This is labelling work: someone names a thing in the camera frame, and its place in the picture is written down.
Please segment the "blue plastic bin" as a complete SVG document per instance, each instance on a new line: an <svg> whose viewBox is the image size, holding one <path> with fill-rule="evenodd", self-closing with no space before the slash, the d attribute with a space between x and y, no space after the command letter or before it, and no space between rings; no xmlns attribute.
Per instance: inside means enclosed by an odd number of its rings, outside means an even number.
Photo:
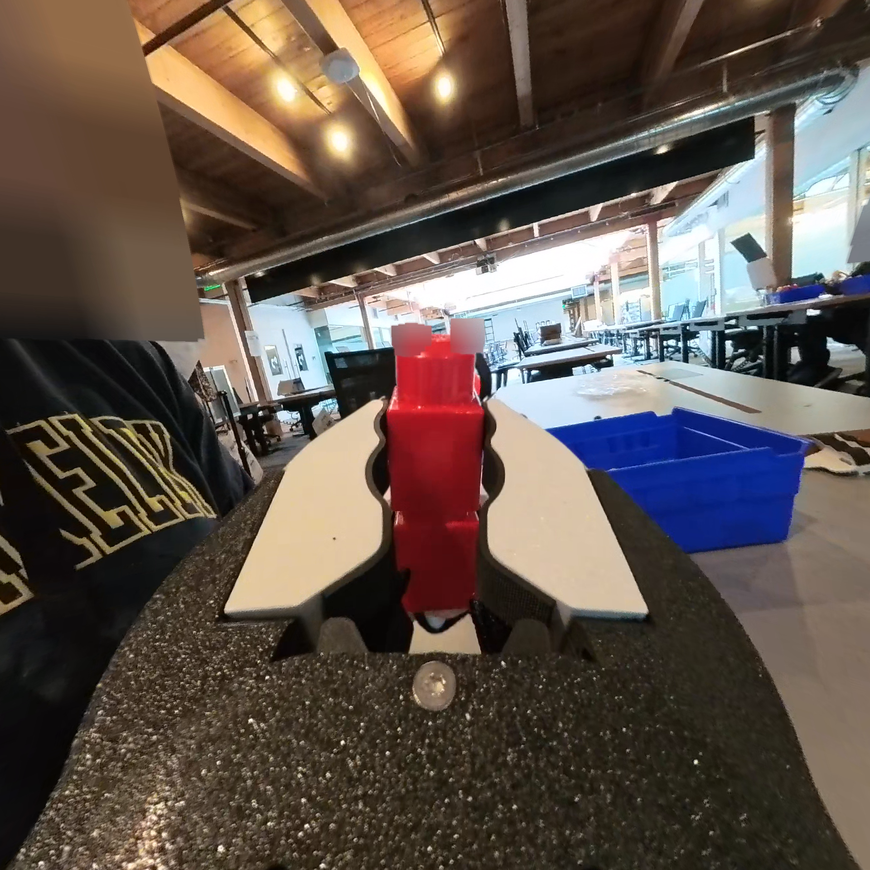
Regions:
<svg viewBox="0 0 870 870"><path fill-rule="evenodd" d="M683 408L547 431L686 553L789 536L809 439Z"/></svg>

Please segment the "row of background desks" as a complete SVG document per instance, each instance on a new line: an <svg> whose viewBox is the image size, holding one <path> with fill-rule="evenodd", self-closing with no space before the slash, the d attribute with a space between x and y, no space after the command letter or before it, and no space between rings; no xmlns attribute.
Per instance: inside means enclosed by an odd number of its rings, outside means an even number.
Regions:
<svg viewBox="0 0 870 870"><path fill-rule="evenodd" d="M690 360L690 334L710 333L710 350L707 355L712 368L725 370L726 340L728 332L755 329L760 332L761 375L770 380L784 381L787 375L789 349L788 332L806 324L813 314L828 310L851 307L868 307L869 293L824 295L816 299L801 300L778 305L766 305L750 310L713 315L712 317L683 319L680 321L649 321L627 325L608 325L588 322L583 325L585 335L593 338L615 338L627 353L629 341L643 343L642 358L646 363L655 359L658 363L669 360L665 343L677 341L680 361Z"/></svg>

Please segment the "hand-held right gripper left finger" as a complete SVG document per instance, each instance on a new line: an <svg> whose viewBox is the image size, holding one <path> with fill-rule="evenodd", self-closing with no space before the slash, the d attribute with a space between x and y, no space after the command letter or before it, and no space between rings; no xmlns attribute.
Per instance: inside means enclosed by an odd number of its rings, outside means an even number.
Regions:
<svg viewBox="0 0 870 870"><path fill-rule="evenodd" d="M384 398L332 426L285 467L223 615L234 621L365 617L395 594L392 511L376 483Z"/></svg>

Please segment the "red mega block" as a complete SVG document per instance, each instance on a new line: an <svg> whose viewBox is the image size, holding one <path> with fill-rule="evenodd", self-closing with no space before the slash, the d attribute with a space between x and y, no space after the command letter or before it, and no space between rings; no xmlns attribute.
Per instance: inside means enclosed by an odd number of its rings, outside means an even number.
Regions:
<svg viewBox="0 0 870 870"><path fill-rule="evenodd" d="M412 517L396 512L393 543L400 571L409 572L402 599L410 614L464 611L476 595L479 517Z"/></svg>
<svg viewBox="0 0 870 870"><path fill-rule="evenodd" d="M426 520L479 507L484 409L474 353L427 325L392 328L396 384L386 411L391 507Z"/></svg>

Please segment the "clear plastic bag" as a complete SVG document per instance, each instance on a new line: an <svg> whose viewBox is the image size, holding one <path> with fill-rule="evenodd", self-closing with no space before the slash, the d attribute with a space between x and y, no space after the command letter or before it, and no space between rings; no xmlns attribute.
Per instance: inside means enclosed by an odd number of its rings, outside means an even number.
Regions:
<svg viewBox="0 0 870 870"><path fill-rule="evenodd" d="M647 380L644 375L632 373L615 374L612 377L596 378L578 386L573 393L584 399L605 401L611 399L631 399L646 396Z"/></svg>

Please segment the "zebra striped cloth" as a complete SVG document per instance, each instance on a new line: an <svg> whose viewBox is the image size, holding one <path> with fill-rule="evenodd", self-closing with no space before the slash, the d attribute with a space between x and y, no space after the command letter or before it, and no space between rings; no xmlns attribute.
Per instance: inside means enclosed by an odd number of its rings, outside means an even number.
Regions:
<svg viewBox="0 0 870 870"><path fill-rule="evenodd" d="M869 475L869 429L818 433L809 438L805 470L845 477Z"/></svg>

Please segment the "black hanging ceiling panel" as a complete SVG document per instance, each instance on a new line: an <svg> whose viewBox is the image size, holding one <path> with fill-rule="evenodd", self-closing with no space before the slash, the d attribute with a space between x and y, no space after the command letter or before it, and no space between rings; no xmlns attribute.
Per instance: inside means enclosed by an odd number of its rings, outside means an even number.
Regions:
<svg viewBox="0 0 870 870"><path fill-rule="evenodd" d="M755 154L755 121L696 133L632 156L467 205L245 277L254 303L344 299L354 290L425 280L439 267L474 268L513 245L663 207L680 210L701 180Z"/></svg>

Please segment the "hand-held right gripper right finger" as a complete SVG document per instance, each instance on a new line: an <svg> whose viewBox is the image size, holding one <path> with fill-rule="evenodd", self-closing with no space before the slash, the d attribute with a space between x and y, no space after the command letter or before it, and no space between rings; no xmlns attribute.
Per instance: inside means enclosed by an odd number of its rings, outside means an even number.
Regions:
<svg viewBox="0 0 870 870"><path fill-rule="evenodd" d="M483 566L563 622L646 619L647 603L582 461L497 398L486 402L485 422Z"/></svg>

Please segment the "grey background desk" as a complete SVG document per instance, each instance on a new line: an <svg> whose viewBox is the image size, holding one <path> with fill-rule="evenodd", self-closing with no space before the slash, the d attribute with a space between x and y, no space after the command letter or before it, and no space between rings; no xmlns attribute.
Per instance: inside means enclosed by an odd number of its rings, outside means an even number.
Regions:
<svg viewBox="0 0 870 870"><path fill-rule="evenodd" d="M614 358L622 354L617 346L591 344L581 348L526 356L515 365L524 384L571 377L575 369L592 367L595 371L614 366Z"/></svg>

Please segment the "silver ventilation duct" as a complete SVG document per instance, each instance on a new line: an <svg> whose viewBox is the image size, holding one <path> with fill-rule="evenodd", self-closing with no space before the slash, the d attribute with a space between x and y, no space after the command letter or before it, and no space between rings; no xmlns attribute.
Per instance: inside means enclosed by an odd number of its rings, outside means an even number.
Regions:
<svg viewBox="0 0 870 870"><path fill-rule="evenodd" d="M689 111L672 114L657 124L648 123L631 132L612 136L595 147L575 150L564 157L548 159L535 166L493 175L461 190L421 198L396 211L385 212L362 222L348 223L331 233L311 233L307 237L279 245L262 256L237 260L221 268L201 273L197 276L197 285L206 288L239 277L248 277L258 271L273 269L305 256L330 251L339 245L357 242L424 218L440 216L467 205L483 203L506 193L558 179L581 169L593 168L618 158L632 156L656 145L665 145L750 116L754 118L758 114L783 105L797 103L802 98L820 92L834 91L851 77L850 64L829 64L820 71L800 77L791 76L781 82L771 83L742 94L730 94L728 97L704 103Z"/></svg>

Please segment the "black mesh office chair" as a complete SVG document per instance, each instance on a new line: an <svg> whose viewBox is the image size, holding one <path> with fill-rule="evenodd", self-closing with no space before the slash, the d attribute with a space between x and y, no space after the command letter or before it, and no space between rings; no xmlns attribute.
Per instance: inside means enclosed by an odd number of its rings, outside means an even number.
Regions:
<svg viewBox="0 0 870 870"><path fill-rule="evenodd" d="M396 358L392 347L325 352L324 358L341 419L374 399L392 397L396 386Z"/></svg>

